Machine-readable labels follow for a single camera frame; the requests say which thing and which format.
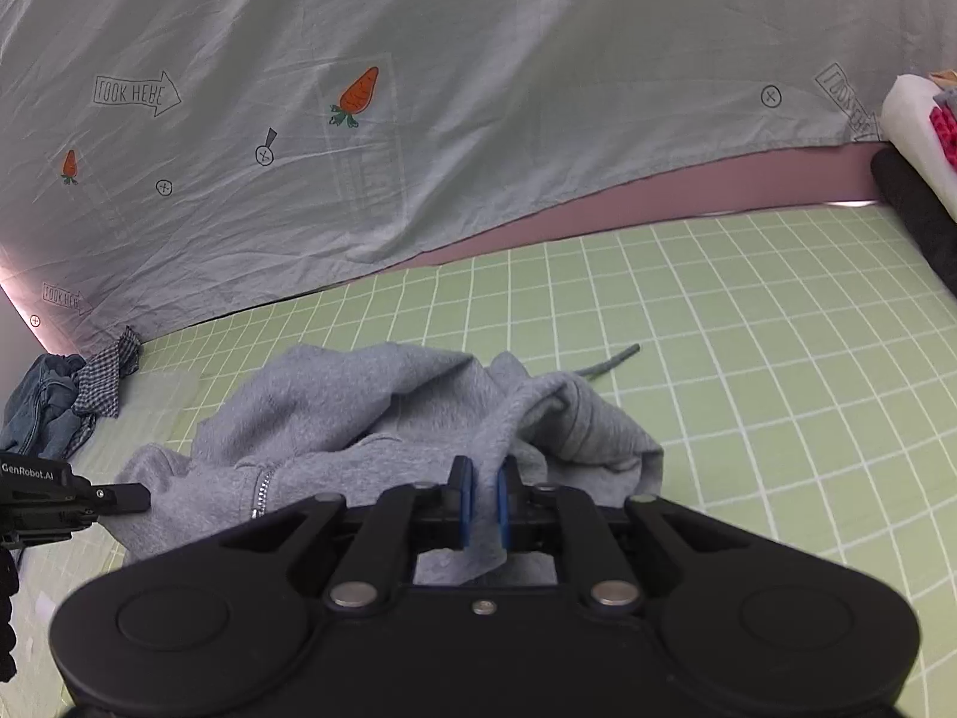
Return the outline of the folded red plaid garment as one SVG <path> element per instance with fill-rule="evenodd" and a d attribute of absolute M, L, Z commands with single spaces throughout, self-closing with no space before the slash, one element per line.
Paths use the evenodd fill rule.
<path fill-rule="evenodd" d="M 937 143 L 941 146 L 947 164 L 957 169 L 957 118 L 952 110 L 944 105 L 934 105 L 929 112 L 929 123 L 936 135 Z"/>

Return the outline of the green grid cutting mat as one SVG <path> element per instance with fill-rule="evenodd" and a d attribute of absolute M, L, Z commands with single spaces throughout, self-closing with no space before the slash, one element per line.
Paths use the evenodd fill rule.
<path fill-rule="evenodd" d="M 877 204 L 724 215 L 395 270 L 144 347 L 75 469 L 188 451 L 296 343 L 581 370 L 662 444 L 668 499 L 879 577 L 923 632 L 900 704 L 955 710 L 955 302 Z"/>

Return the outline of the folded beige garment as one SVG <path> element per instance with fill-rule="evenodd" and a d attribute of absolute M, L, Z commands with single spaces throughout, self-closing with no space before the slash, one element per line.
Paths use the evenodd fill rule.
<path fill-rule="evenodd" d="M 957 71 L 941 70 L 929 73 L 928 78 L 936 84 L 939 89 L 952 89 L 957 86 Z"/>

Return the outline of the grey zip hoodie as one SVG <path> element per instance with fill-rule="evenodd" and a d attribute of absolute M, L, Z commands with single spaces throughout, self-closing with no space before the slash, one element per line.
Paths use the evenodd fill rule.
<path fill-rule="evenodd" d="M 600 506 L 659 493 L 663 449 L 581 375 L 527 373 L 453 350 L 381 343 L 355 352 L 297 345 L 250 376 L 203 421 L 182 455 L 138 449 L 118 475 L 151 493 L 144 514 L 105 528 L 146 559 L 319 493 L 366 506 L 386 489 L 476 469 L 464 551 L 420 556 L 420 585 L 547 585 L 542 554 L 510 554 L 496 521 L 496 475 L 514 457 L 524 482 L 574 486 Z"/>

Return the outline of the folded grey garment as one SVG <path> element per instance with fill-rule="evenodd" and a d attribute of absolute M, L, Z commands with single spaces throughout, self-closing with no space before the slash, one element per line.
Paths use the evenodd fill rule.
<path fill-rule="evenodd" d="M 941 89 L 941 91 L 934 96 L 934 102 L 936 102 L 941 109 L 947 109 L 954 117 L 957 117 L 957 87 Z"/>

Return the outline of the folded black garment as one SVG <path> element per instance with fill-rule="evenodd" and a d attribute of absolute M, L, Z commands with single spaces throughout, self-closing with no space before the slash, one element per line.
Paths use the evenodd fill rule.
<path fill-rule="evenodd" d="M 950 293 L 957 290 L 957 226 L 928 183 L 895 148 L 871 157 L 871 175 L 920 253 Z"/>

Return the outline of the blue denim garment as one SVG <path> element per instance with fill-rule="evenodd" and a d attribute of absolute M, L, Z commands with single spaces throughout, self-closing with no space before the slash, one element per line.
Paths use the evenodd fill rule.
<path fill-rule="evenodd" d="M 81 355 L 37 357 L 3 410 L 2 451 L 63 460 L 81 418 L 73 412 L 78 397 Z"/>

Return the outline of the grey printed backdrop sheet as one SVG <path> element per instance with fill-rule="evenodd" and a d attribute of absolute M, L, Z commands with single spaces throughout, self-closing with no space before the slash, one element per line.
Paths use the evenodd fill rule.
<path fill-rule="evenodd" d="M 2 285 L 157 337 L 716 160 L 874 141 L 955 0 L 2 0 Z"/>

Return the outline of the checkered plaid shirt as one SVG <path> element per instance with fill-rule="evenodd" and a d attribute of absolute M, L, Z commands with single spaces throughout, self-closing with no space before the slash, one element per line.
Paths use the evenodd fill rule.
<path fill-rule="evenodd" d="M 120 384 L 138 370 L 141 348 L 143 340 L 138 332 L 127 326 L 112 345 L 100 350 L 78 373 L 78 395 L 71 410 L 80 424 L 66 446 L 66 459 L 93 436 L 102 418 L 120 415 Z"/>

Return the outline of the folded white garment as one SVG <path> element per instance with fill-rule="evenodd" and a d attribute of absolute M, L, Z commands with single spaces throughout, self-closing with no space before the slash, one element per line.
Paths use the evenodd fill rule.
<path fill-rule="evenodd" d="M 936 109 L 934 96 L 937 93 L 939 87 L 928 78 L 898 76 L 882 102 L 879 123 L 887 141 L 925 180 L 950 217 L 955 217 L 955 169 L 944 156 L 939 138 L 931 125 L 931 110 Z"/>

